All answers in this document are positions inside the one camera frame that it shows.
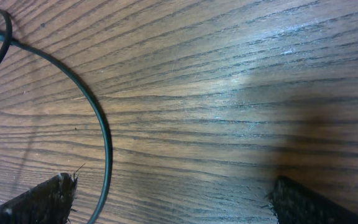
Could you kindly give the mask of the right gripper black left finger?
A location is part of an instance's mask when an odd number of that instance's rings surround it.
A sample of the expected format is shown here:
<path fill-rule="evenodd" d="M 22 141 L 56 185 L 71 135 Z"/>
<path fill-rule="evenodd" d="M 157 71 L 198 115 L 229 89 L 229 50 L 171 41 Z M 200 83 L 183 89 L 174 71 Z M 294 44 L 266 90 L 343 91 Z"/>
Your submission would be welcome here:
<path fill-rule="evenodd" d="M 77 176 L 59 173 L 0 205 L 0 224 L 67 224 Z"/>

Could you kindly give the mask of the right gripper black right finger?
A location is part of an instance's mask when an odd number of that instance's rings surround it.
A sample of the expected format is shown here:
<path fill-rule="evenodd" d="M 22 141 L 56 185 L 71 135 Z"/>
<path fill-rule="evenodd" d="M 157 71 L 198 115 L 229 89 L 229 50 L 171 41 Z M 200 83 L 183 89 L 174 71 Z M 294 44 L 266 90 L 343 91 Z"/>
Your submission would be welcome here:
<path fill-rule="evenodd" d="M 358 224 L 358 215 L 286 176 L 267 195 L 279 224 Z"/>

